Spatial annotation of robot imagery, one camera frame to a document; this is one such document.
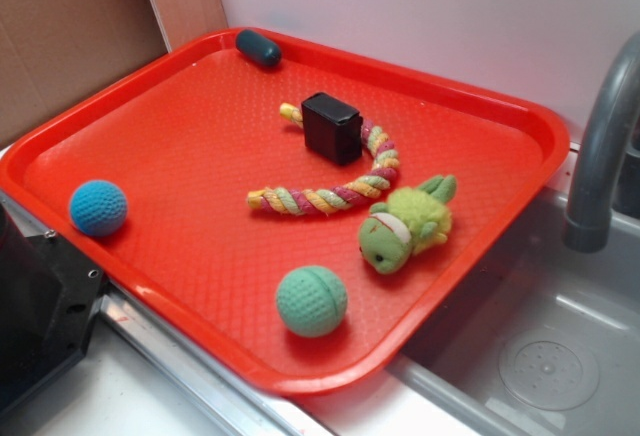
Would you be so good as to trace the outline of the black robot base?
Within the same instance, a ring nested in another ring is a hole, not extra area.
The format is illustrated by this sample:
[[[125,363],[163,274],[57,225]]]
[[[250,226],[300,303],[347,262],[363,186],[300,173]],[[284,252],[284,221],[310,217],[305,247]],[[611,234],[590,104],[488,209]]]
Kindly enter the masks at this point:
[[[54,232],[26,236],[1,210],[1,416],[81,361],[107,277]]]

